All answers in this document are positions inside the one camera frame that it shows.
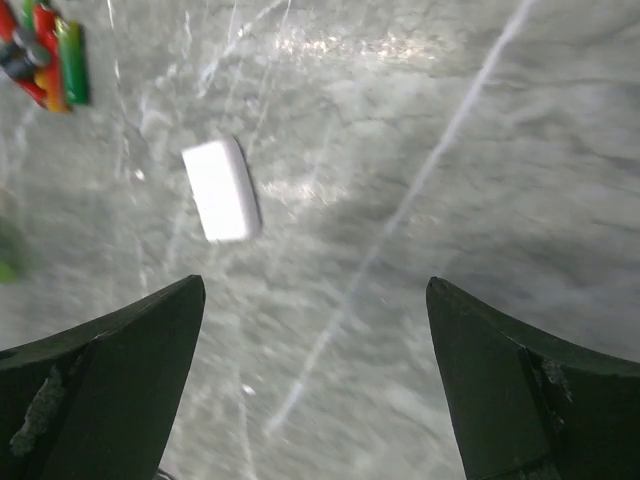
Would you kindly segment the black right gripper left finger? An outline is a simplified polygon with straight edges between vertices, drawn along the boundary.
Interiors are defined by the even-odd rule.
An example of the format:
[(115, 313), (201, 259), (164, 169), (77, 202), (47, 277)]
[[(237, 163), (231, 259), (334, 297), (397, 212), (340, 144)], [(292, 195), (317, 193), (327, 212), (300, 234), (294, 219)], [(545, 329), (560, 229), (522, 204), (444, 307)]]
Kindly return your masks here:
[(204, 281), (190, 275), (2, 351), (2, 478), (155, 478), (204, 306)]

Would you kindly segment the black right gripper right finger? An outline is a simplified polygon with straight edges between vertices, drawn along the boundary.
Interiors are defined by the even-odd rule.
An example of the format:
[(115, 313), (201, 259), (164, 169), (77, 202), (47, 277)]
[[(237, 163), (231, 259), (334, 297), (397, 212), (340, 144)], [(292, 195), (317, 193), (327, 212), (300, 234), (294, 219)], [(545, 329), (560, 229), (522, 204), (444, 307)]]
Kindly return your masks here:
[(431, 335), (469, 479), (636, 479), (639, 366), (430, 279)]

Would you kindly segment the white battery cover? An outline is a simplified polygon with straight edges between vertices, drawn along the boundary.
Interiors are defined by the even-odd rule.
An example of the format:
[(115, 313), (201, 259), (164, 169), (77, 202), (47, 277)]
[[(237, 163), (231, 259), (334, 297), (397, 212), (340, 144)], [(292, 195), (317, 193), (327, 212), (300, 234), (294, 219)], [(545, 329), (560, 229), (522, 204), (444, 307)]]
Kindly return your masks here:
[(260, 233), (257, 197), (235, 138), (187, 148), (182, 151), (182, 160), (208, 241), (245, 241)]

